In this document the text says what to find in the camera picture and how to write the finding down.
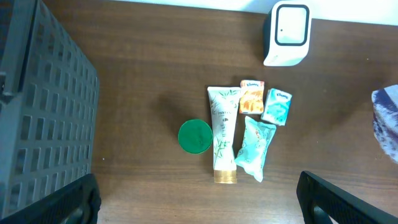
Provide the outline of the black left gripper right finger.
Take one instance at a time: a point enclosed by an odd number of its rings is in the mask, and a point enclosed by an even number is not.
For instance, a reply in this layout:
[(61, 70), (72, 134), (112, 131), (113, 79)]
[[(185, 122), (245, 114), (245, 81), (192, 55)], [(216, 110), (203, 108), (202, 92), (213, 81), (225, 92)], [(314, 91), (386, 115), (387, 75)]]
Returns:
[(305, 223), (397, 223), (397, 217), (306, 170), (296, 193)]

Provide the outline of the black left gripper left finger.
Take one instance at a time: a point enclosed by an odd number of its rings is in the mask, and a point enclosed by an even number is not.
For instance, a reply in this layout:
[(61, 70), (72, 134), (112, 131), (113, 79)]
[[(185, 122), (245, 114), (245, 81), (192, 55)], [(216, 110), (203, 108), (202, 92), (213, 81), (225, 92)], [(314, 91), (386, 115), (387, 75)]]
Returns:
[(54, 193), (4, 218), (1, 223), (92, 223), (101, 197), (94, 174), (86, 174)]

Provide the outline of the teal toilet tissue wipes pack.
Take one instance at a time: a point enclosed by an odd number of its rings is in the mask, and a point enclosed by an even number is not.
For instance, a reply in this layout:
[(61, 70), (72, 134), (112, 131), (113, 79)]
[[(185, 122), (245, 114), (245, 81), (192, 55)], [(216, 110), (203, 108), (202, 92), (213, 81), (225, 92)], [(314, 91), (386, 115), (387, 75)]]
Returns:
[(234, 161), (258, 182), (263, 181), (266, 155), (276, 129), (274, 124), (259, 122), (249, 116), (245, 117), (243, 143)]

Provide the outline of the teal tissue packet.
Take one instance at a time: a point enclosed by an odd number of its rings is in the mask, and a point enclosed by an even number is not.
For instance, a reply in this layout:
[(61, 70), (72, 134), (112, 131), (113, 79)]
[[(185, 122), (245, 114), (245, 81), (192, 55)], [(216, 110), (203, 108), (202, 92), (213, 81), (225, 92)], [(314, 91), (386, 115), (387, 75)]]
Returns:
[(271, 88), (267, 92), (261, 119), (278, 126), (285, 126), (291, 99), (292, 95), (290, 93)]

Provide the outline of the red purple tissue pack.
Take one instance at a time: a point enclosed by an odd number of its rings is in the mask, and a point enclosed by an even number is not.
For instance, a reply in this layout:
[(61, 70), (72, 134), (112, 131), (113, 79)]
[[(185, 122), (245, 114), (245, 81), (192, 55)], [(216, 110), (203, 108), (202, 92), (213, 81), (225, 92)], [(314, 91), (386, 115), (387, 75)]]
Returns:
[(375, 90), (373, 103), (373, 131), (381, 149), (397, 163), (397, 85)]

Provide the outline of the orange tissue packet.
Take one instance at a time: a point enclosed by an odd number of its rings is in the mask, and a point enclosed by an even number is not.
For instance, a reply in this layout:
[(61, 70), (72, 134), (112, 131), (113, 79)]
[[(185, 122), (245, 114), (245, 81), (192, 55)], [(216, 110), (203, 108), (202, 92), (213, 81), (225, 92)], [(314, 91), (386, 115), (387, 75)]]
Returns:
[(262, 114), (264, 112), (264, 81), (242, 80), (239, 112), (241, 114)]

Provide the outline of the white tube gold cap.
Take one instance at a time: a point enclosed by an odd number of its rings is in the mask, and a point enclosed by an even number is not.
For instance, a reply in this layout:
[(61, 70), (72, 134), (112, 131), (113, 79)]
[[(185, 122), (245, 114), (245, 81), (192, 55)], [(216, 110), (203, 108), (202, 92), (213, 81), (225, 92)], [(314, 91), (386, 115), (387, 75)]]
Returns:
[(237, 178), (233, 142), (241, 89), (209, 86), (207, 91), (213, 131), (214, 181), (219, 184), (235, 184)]

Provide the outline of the green lid jar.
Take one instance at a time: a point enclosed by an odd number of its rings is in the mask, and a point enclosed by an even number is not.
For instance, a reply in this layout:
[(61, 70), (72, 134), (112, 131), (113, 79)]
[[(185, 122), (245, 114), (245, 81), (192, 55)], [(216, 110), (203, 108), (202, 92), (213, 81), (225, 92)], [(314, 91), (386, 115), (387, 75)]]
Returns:
[(190, 154), (201, 154), (213, 143), (213, 132), (208, 123), (201, 119), (184, 122), (177, 135), (180, 147)]

